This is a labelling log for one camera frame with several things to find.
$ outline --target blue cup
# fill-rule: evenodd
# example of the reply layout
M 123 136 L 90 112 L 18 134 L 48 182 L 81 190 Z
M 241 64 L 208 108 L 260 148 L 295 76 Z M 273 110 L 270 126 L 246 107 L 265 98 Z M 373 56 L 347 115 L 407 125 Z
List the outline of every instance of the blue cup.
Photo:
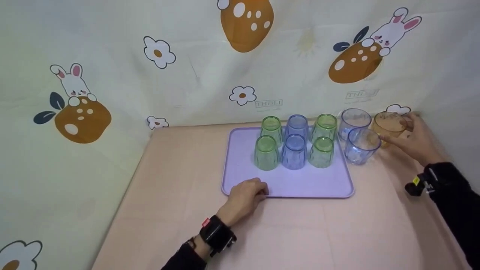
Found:
M 378 134 L 368 128 L 358 127 L 352 129 L 345 144 L 345 157 L 355 165 L 367 162 L 382 144 Z
M 298 134 L 290 134 L 283 144 L 282 165 L 289 170 L 298 170 L 307 160 L 307 141 Z
M 343 140 L 347 140 L 350 130 L 357 127 L 368 127 L 372 122 L 372 117 L 364 110 L 357 108 L 346 109 L 340 117 L 340 127 L 338 128 L 338 136 Z
M 285 127 L 286 138 L 291 134 L 298 134 L 304 138 L 308 138 L 308 121 L 305 116 L 294 114 L 288 118 L 287 126 Z

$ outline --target tray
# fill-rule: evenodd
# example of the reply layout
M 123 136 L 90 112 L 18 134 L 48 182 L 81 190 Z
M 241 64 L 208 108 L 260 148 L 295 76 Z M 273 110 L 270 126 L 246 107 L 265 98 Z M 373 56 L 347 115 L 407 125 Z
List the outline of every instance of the tray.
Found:
M 255 177 L 268 183 L 269 197 L 348 198 L 355 193 L 338 138 L 328 168 L 318 169 L 307 161 L 300 170 L 292 171 L 279 164 L 271 171 L 262 171 L 253 162 L 259 135 L 260 127 L 236 128 L 230 132 L 221 186 L 225 195 L 230 194 L 233 186 Z

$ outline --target yellow tag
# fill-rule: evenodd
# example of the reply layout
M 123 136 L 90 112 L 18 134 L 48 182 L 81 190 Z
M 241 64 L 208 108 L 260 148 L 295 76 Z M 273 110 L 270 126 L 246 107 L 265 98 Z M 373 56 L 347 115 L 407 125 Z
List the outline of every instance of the yellow tag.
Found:
M 419 183 L 420 183 L 420 178 L 419 178 L 418 176 L 416 176 L 415 178 L 413 178 L 413 183 L 414 183 L 415 185 L 419 185 Z

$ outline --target red tag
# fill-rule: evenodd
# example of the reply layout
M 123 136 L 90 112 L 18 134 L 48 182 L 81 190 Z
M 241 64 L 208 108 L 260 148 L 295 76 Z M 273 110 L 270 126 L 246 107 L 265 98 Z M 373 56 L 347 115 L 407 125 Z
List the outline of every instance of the red tag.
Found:
M 205 227 L 208 223 L 210 223 L 210 219 L 207 218 L 203 223 L 202 223 L 202 227 Z

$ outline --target clear cup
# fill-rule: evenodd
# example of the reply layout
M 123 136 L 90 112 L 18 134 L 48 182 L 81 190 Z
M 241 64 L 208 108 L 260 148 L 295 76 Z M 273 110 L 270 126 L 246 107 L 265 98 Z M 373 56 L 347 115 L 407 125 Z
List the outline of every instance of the clear cup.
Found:
M 313 126 L 310 142 L 314 142 L 318 137 L 327 137 L 332 141 L 335 139 L 336 117 L 331 114 L 320 114 Z
M 318 137 L 312 144 L 308 162 L 316 168 L 327 168 L 332 164 L 334 151 L 333 140 L 328 137 Z
M 338 136 L 347 140 L 350 130 L 357 127 L 368 127 L 372 122 L 372 117 L 364 110 L 357 108 L 346 109 L 342 112 Z
M 282 145 L 282 123 L 280 119 L 275 116 L 267 116 L 262 120 L 262 130 L 260 136 L 271 136 L 275 141 L 277 147 Z
M 278 166 L 278 147 L 273 137 L 263 135 L 257 139 L 253 160 L 255 166 L 263 171 L 270 171 Z
M 362 165 L 380 148 L 380 144 L 382 141 L 373 130 L 365 127 L 354 128 L 347 137 L 345 157 L 352 164 Z
M 305 166 L 307 159 L 307 141 L 302 135 L 290 134 L 283 144 L 282 165 L 289 170 L 298 170 Z
M 375 115 L 372 123 L 372 130 L 375 131 L 378 135 L 390 135 L 392 137 L 398 138 L 407 127 L 402 125 L 400 121 L 403 120 L 403 117 L 397 113 L 382 111 Z M 380 147 L 387 147 L 388 143 L 382 141 Z
M 308 138 L 308 120 L 305 116 L 294 114 L 288 118 L 284 139 L 291 134 L 299 134 L 303 138 Z

